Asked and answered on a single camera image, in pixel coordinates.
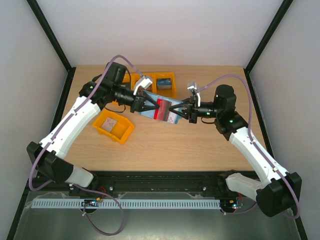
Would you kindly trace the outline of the teal leather card holder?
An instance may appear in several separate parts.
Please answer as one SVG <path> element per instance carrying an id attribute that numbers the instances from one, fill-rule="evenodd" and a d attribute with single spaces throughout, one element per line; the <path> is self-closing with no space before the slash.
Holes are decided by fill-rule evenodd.
<path id="1" fill-rule="evenodd" d="M 146 90 L 143 90 L 143 93 L 148 96 L 147 100 L 144 102 L 143 109 L 149 108 L 149 110 L 139 112 L 139 115 L 170 124 L 177 124 L 182 118 L 169 110 L 170 107 L 182 104 L 182 101 L 154 94 Z"/>

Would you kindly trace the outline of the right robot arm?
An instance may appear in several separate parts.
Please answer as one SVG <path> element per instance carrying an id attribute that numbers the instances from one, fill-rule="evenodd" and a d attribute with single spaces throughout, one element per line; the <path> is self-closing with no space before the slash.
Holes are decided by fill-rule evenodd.
<path id="1" fill-rule="evenodd" d="M 219 85 L 212 102 L 202 102 L 195 86 L 189 91 L 190 98 L 170 106 L 169 111 L 194 124 L 198 118 L 213 118 L 217 131 L 242 153 L 258 177 L 254 180 L 230 170 L 218 183 L 218 191 L 224 196 L 238 192 L 254 200 L 268 217 L 293 209 L 298 218 L 302 179 L 297 172 L 290 173 L 281 166 L 256 139 L 250 124 L 236 112 L 233 87 Z"/>

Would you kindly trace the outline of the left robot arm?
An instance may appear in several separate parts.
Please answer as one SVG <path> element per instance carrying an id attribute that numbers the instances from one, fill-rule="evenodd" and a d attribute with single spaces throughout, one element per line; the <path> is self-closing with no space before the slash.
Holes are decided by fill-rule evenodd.
<path id="1" fill-rule="evenodd" d="M 83 188 L 92 183 L 94 175 L 91 172 L 64 160 L 85 126 L 111 102 L 129 106 L 132 113 L 159 108 L 148 93 L 140 90 L 152 85 L 150 76 L 140 73 L 133 89 L 121 85 L 127 70 L 126 66 L 110 61 L 101 75 L 83 85 L 60 123 L 39 143 L 32 141 L 27 146 L 32 171 L 38 170 L 50 183 L 67 183 Z"/>

